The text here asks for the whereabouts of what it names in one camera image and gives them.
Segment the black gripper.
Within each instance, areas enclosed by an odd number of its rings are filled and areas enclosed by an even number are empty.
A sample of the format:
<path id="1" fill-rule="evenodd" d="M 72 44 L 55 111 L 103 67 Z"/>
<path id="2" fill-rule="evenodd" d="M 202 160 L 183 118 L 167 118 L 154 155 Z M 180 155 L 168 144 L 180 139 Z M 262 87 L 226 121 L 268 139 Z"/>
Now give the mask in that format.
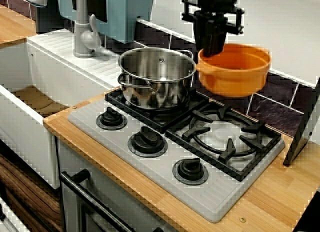
<path id="1" fill-rule="evenodd" d="M 222 52 L 226 34 L 242 34 L 245 11 L 236 7 L 237 0 L 182 0 L 182 20 L 193 23 L 196 48 L 205 57 Z"/>

